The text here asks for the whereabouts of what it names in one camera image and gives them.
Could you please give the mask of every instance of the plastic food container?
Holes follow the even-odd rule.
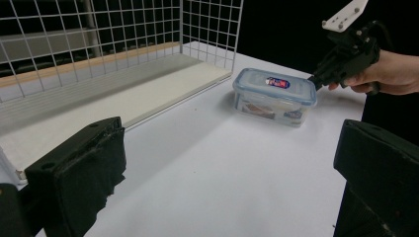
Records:
[[[300,127],[317,103],[311,81],[255,68],[243,69],[233,88],[236,110],[290,126]]]

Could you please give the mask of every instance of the container lid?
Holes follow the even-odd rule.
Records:
[[[304,106],[317,103],[314,84],[303,78],[293,77],[255,68],[243,69],[233,83],[238,92],[253,92],[267,97],[299,102]]]

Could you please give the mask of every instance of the human hand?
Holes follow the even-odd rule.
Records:
[[[369,84],[378,82],[380,91],[391,95],[406,95],[419,92],[419,56],[397,54],[381,50],[379,60],[364,71],[344,81],[358,93],[368,93]],[[329,90],[339,84],[332,83]]]

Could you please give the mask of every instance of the white table surface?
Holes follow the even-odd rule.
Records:
[[[309,76],[238,54],[230,79],[127,131],[126,179],[86,236],[333,236],[336,145],[366,96],[323,88],[299,128],[252,118],[232,108],[245,67]]]

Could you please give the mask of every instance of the white robot bracket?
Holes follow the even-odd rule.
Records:
[[[323,29],[338,33],[344,32],[361,16],[367,3],[368,0],[353,0],[329,20],[323,21]]]

